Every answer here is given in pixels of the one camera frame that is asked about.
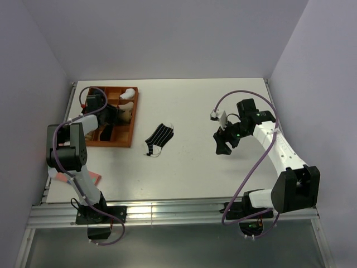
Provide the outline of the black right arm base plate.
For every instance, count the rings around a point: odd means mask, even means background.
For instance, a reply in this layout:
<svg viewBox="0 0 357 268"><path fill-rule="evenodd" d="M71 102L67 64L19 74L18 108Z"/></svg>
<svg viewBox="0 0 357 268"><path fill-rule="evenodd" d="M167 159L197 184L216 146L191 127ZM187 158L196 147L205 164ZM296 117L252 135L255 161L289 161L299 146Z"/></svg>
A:
<svg viewBox="0 0 357 268"><path fill-rule="evenodd" d="M244 205L243 202L234 202L232 204L232 206L230 207L227 215L225 216L225 219L229 220L229 221L237 220L237 219L247 217L254 213L262 212L264 210L265 210L265 208L253 208L248 205ZM268 212L254 216L252 218L253 219L258 219L258 218L268 219L268 218L273 218L273 217L274 217L273 211L270 210Z"/></svg>

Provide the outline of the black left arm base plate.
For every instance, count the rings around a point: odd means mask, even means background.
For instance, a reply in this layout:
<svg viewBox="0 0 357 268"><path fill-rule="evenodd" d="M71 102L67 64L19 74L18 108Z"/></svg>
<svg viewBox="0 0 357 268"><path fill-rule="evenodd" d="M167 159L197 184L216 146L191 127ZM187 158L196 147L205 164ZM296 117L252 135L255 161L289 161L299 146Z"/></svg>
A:
<svg viewBox="0 0 357 268"><path fill-rule="evenodd" d="M75 224L110 224L125 223L127 216L127 207L123 205L108 206L104 213L99 213L88 206L81 206L78 209Z"/></svg>

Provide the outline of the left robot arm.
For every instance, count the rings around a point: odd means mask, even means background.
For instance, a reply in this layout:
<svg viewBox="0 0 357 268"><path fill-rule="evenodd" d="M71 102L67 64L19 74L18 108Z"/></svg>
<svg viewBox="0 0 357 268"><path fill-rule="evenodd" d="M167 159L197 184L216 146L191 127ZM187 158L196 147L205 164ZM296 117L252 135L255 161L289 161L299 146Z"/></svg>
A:
<svg viewBox="0 0 357 268"><path fill-rule="evenodd" d="M46 162L50 170L63 174L79 197L77 209L94 222L102 223L109 216L103 193L90 177L87 163L85 135L99 127L100 117L116 109L108 105L103 91L95 88L96 94L88 95L83 111L74 119L59 125L48 125Z"/></svg>

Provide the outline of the tan ribbed sock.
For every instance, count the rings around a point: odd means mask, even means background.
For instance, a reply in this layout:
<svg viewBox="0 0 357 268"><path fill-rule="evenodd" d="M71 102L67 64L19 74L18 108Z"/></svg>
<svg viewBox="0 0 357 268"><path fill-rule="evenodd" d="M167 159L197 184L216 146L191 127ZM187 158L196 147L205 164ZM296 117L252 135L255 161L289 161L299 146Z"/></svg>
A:
<svg viewBox="0 0 357 268"><path fill-rule="evenodd" d="M132 119L131 110L120 110L117 115L117 119L120 123L129 124Z"/></svg>

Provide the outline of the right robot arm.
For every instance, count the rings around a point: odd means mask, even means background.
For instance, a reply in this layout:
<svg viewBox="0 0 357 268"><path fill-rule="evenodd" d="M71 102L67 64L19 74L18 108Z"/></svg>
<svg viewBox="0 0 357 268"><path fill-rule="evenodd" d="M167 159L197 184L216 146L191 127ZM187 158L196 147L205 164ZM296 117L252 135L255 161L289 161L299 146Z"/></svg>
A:
<svg viewBox="0 0 357 268"><path fill-rule="evenodd" d="M265 149L277 172L273 188L245 192L240 202L242 213L255 217L266 209L287 213L312 208L317 203L320 171L308 166L292 149L276 125L277 120L270 111L259 111L253 99L237 103L239 122L231 123L225 111L212 111L211 120L220 126L214 133L216 154L230 155L239 141L253 136Z"/></svg>

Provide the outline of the brown compartment sock tray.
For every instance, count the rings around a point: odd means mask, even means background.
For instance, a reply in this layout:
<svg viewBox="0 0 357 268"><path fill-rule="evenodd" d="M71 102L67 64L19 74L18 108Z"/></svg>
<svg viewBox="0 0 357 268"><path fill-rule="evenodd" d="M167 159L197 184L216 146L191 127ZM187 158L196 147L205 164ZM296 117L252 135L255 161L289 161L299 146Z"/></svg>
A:
<svg viewBox="0 0 357 268"><path fill-rule="evenodd" d="M132 144L139 90L137 87L84 88L79 95L83 113L107 106L96 113L98 128L85 135L91 147L123 147Z"/></svg>

